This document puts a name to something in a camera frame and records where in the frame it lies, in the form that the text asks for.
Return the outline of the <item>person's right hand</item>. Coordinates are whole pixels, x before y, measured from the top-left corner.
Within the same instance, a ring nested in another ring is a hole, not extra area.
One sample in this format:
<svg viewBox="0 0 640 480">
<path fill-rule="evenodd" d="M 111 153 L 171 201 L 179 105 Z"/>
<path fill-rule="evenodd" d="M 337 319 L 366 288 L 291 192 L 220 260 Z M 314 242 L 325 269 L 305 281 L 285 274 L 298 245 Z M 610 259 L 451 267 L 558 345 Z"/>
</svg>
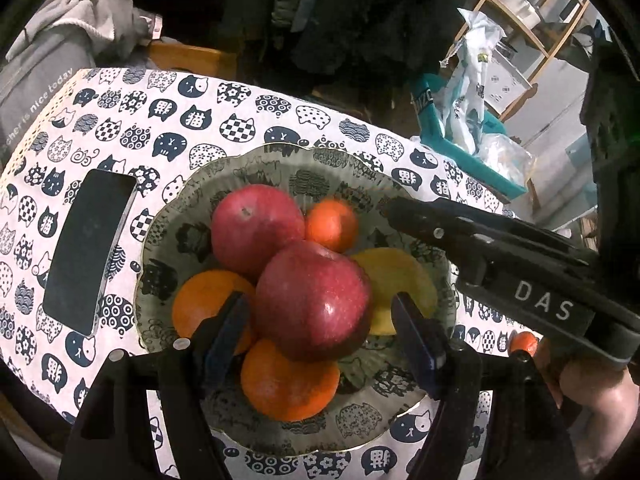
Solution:
<svg viewBox="0 0 640 480">
<path fill-rule="evenodd" d="M 574 450 L 582 478 L 596 478 L 634 426 L 639 386 L 628 368 L 616 370 L 606 361 L 553 359 L 548 338 L 541 339 L 534 361 L 557 406 L 571 400 L 590 411 L 585 429 L 574 440 Z"/>
</svg>

